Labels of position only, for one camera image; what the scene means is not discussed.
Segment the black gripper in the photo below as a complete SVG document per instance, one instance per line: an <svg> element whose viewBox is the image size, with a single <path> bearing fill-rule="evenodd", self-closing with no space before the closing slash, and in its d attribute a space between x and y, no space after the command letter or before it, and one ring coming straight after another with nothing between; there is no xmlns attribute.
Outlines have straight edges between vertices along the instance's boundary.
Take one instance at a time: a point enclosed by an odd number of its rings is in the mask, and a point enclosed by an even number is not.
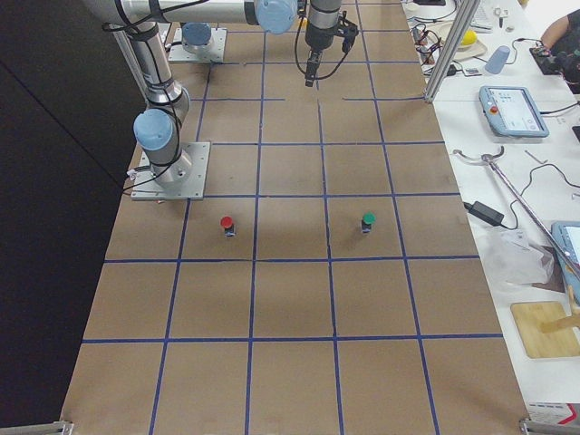
<svg viewBox="0 0 580 435"><path fill-rule="evenodd" d="M323 50L332 45L335 33L335 26L324 29L316 26L306 27L305 42L311 49L304 73L304 84L306 87L313 87L314 82L318 80L317 73L322 60Z"/></svg>

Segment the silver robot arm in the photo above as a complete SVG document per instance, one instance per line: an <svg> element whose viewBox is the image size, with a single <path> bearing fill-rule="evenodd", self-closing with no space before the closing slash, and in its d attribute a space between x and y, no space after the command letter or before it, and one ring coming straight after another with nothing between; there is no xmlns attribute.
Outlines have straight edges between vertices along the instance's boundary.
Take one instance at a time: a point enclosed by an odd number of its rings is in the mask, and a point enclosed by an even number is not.
<svg viewBox="0 0 580 435"><path fill-rule="evenodd" d="M304 75L306 87L313 87L315 81L332 77L351 51L358 35L358 27L350 22L345 11L341 11L341 1L245 1L244 11L246 21L251 25L259 25L271 34L283 34L293 25L297 16L300 23L295 35L295 64ZM310 48L305 69L298 61L297 43L304 19L307 19L305 42ZM318 68L322 61L324 50L328 49L334 37L343 39L343 57L326 75L320 76Z"/></svg>
<svg viewBox="0 0 580 435"><path fill-rule="evenodd" d="M131 197L138 200L201 198L209 145L180 138L189 111L189 93L175 80L161 23L259 25L271 34L286 32L301 1L88 1L87 8L114 34L137 77L147 109L133 131L148 160L137 174Z"/></svg>

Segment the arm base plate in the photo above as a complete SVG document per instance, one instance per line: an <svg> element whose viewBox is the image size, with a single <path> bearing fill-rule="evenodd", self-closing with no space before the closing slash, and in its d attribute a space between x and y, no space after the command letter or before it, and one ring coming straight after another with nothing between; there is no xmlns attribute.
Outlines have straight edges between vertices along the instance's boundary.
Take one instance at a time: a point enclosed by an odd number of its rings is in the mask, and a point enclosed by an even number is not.
<svg viewBox="0 0 580 435"><path fill-rule="evenodd" d="M223 63L227 40L226 28L211 28L205 44L190 43L178 28L169 48L170 63Z"/></svg>
<svg viewBox="0 0 580 435"><path fill-rule="evenodd" d="M138 171L130 198L136 201L145 200L182 200L204 198L207 179L210 142L181 142L181 155L160 177L154 178L164 168L154 167L151 170L149 158L143 151L140 165L146 169Z"/></svg>

